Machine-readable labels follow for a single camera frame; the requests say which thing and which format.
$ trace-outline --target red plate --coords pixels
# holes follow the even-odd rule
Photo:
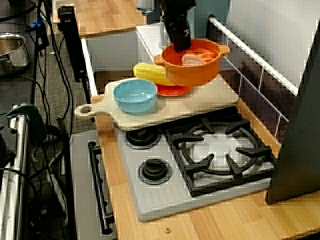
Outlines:
[[[178,86],[178,85],[167,86],[167,85],[160,85],[160,84],[156,84],[156,86],[157,86],[156,93],[160,96],[166,96],[166,97],[180,96],[194,89],[192,86]]]

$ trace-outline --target cutting board handle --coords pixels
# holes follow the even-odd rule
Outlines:
[[[106,109],[104,109],[105,111],[103,111],[103,109],[99,110],[97,105],[99,104],[84,104],[78,106],[74,110],[75,117],[80,120],[89,120],[98,115],[109,115],[107,112],[105,112]]]

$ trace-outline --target yellow corn cob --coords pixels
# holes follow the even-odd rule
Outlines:
[[[138,63],[133,68],[134,75],[139,79],[146,79],[155,84],[175,86],[175,84],[166,78],[165,68],[163,66]]]

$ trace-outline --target tile backsplash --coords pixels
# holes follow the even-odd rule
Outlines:
[[[230,48],[220,62],[220,75],[282,143],[296,98],[294,91],[280,82],[279,73],[261,56],[213,17],[208,21],[206,37]]]

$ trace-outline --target light blue bowl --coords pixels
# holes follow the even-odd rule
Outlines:
[[[157,86],[148,80],[127,80],[119,83],[113,89],[113,97],[122,111],[142,113],[155,105]]]

